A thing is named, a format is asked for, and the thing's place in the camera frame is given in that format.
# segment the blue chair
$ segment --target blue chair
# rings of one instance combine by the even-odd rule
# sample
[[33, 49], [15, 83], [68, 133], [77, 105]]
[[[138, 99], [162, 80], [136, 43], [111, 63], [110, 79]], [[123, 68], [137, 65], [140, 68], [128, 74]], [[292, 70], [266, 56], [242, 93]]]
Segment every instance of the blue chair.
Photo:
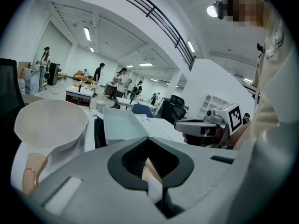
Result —
[[146, 105], [140, 105], [140, 104], [133, 105], [132, 112], [134, 114], [146, 114], [146, 116], [149, 118], [154, 117], [152, 112], [150, 111], [150, 108]]

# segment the jeans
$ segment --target jeans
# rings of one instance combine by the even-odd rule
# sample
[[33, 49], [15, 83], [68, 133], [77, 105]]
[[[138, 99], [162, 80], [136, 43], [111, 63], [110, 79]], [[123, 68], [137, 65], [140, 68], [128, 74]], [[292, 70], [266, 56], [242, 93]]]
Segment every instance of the jeans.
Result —
[[39, 91], [43, 90], [43, 79], [46, 73], [46, 67], [45, 66], [40, 66], [39, 67], [39, 72], [40, 72], [40, 76], [39, 76]]
[[116, 97], [122, 98], [123, 94], [124, 94], [124, 92], [119, 92], [118, 90], [116, 90], [116, 92], [114, 94], [114, 100], [115, 100], [115, 102], [114, 102], [114, 105], [112, 106], [112, 108], [120, 109], [120, 105], [118, 105], [116, 103]]

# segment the black shirt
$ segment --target black shirt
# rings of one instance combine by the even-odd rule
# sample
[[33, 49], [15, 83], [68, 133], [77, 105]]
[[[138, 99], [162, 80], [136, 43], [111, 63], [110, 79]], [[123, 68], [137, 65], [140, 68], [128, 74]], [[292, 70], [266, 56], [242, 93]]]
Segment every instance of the black shirt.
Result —
[[99, 77], [98, 77], [98, 80], [96, 80], [96, 81], [99, 81], [99, 79], [100, 79], [100, 75], [101, 75], [101, 68], [100, 68], [100, 67], [98, 67], [98, 68], [95, 70], [95, 73], [94, 73], [94, 76], [93, 76], [93, 80], [95, 80], [95, 79], [97, 78], [97, 74], [99, 75]]

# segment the wooden handle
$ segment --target wooden handle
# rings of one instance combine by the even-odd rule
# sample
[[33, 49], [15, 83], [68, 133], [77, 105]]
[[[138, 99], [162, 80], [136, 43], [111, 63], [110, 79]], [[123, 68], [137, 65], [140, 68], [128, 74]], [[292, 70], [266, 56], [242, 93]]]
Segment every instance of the wooden handle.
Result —
[[48, 162], [47, 157], [41, 154], [29, 154], [23, 173], [23, 193], [30, 195], [38, 185], [39, 175]]

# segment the black chair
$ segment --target black chair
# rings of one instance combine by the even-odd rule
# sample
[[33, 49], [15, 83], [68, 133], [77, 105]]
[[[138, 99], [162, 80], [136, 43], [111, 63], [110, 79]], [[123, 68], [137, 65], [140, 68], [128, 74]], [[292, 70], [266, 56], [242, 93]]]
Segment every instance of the black chair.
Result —
[[19, 111], [25, 107], [19, 88], [17, 62], [0, 58], [0, 123], [1, 131], [9, 137], [9, 159], [14, 155], [21, 143], [14, 133], [15, 119]]
[[163, 102], [161, 118], [173, 124], [184, 117], [186, 110], [184, 106], [173, 104], [170, 100]]
[[181, 97], [176, 95], [171, 95], [169, 101], [177, 106], [185, 106], [185, 101]]

